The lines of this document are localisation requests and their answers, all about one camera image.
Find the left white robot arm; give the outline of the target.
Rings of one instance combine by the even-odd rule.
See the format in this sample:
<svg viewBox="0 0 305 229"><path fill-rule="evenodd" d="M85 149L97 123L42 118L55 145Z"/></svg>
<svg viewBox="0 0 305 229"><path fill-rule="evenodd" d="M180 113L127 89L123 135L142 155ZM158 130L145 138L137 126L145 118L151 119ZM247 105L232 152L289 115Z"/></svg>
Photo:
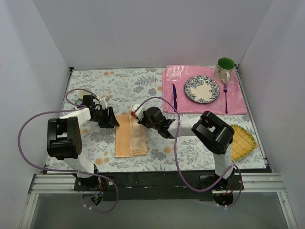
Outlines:
<svg viewBox="0 0 305 229"><path fill-rule="evenodd" d="M85 95L82 107L60 118L48 120L47 152L50 157L67 163L77 177L85 178L89 190L101 187L101 178L96 165L82 153L80 127L87 122L96 122L100 128L119 127L113 108L107 105L109 98L103 97L95 102L93 95Z"/></svg>

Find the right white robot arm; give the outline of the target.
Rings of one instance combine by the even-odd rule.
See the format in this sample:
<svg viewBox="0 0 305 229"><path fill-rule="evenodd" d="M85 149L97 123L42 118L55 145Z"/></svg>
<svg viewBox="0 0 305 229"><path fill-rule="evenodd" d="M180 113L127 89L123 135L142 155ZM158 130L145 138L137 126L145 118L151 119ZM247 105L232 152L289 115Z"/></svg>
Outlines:
<svg viewBox="0 0 305 229"><path fill-rule="evenodd" d="M174 157L184 184L196 192L206 192L215 186L220 189L228 189L233 184L234 166L232 163L233 128L210 111L193 119L181 120L178 118L167 119L158 107L144 110L140 105L132 108L132 116L135 116L146 128L156 130L163 138L174 139ZM203 145L213 154L215 181L204 189L195 189L184 179L178 164L177 138L181 136L196 136Z"/></svg>

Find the orange satin napkin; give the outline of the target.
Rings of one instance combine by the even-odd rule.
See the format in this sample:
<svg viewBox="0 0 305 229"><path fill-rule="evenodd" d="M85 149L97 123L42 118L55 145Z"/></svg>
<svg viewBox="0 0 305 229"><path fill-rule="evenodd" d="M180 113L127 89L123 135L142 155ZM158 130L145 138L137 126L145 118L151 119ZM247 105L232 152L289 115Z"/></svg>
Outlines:
<svg viewBox="0 0 305 229"><path fill-rule="evenodd" d="M147 155L146 128L131 115L118 115L117 121L115 157Z"/></svg>

